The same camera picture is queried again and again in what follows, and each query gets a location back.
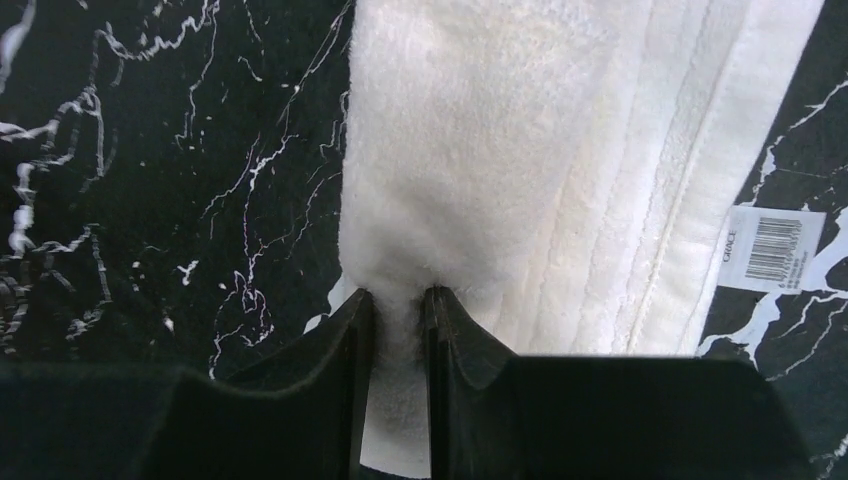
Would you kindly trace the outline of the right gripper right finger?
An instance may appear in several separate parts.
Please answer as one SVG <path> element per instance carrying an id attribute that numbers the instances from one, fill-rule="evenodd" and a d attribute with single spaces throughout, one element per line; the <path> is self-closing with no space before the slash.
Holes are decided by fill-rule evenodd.
<path id="1" fill-rule="evenodd" d="M 509 396 L 497 384 L 514 353 L 446 287 L 422 301 L 433 479 L 510 479 L 515 452 Z"/>

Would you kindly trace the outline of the white towel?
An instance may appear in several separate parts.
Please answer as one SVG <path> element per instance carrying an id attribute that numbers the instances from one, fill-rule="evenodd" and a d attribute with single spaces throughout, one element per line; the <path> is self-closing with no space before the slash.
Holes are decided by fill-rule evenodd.
<path id="1" fill-rule="evenodd" d="M 430 473 L 418 320 L 511 349 L 691 356 L 728 215 L 819 1 L 359 1 L 341 283 L 378 310 L 360 461 Z"/>

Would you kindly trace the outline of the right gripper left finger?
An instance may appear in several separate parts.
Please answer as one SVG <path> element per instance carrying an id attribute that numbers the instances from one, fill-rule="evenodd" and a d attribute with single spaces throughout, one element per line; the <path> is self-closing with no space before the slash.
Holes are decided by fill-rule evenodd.
<path id="1" fill-rule="evenodd" d="M 226 381 L 180 371 L 140 478 L 356 478 L 374 323 L 373 299 L 358 290 Z"/>

